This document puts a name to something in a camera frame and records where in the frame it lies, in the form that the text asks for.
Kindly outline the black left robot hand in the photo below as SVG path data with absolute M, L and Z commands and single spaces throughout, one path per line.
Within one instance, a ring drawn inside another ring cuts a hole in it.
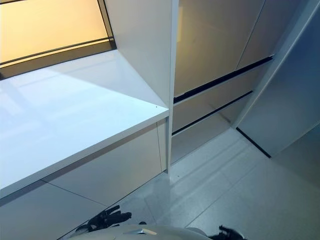
M 120 206 L 115 205 L 111 208 L 103 210 L 88 221 L 90 226 L 110 227 L 111 225 L 123 223 L 132 218 L 131 212 L 121 212 Z

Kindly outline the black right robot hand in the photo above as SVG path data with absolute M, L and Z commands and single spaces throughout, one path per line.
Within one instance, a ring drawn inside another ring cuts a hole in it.
M 233 228 L 220 225 L 218 229 L 218 234 L 209 235 L 208 238 L 212 240 L 247 240 L 243 234 Z

